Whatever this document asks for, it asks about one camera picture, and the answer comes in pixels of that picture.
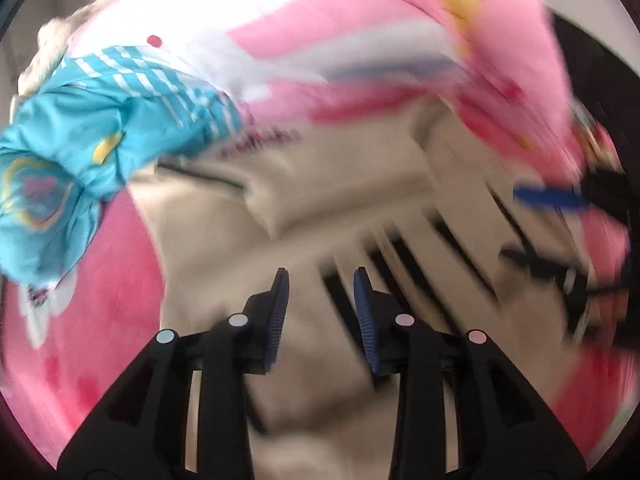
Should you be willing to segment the pink white patterned duvet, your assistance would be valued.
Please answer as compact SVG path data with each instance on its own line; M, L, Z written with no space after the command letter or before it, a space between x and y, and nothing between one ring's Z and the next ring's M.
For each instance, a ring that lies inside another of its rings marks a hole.
M544 0L96 0L42 26L17 91L34 94L63 58L129 76L127 56L208 82L258 124L434 94L546 180L584 162Z

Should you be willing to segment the beige zip-up hoodie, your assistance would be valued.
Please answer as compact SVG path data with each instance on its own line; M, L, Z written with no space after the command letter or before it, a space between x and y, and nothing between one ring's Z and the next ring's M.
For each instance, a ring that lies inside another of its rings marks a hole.
M266 427L250 436L258 478L388 475L398 388L375 387L346 321L359 268L435 330L488 333L558 404L578 364L560 296L499 252L582 254L564 221L514 202L520 174L442 104L419 101L134 178L165 277L163 327L204 332L290 274L277 363L247 381Z

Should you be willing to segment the pink fleece bed blanket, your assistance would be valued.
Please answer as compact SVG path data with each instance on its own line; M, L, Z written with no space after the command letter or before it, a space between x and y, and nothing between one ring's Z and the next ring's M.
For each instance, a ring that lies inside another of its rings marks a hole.
M48 465L158 329L164 280L134 200L122 193L76 272L41 304L4 288L1 391ZM639 401L639 362L587 350L556 404L582 452L610 445Z

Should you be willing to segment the blue cartoon pillow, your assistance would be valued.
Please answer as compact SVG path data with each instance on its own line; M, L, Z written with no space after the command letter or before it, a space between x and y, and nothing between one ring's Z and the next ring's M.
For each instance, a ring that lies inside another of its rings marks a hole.
M133 174L162 156L200 154L241 126L228 96L148 49L66 56L1 133L2 273L58 282Z

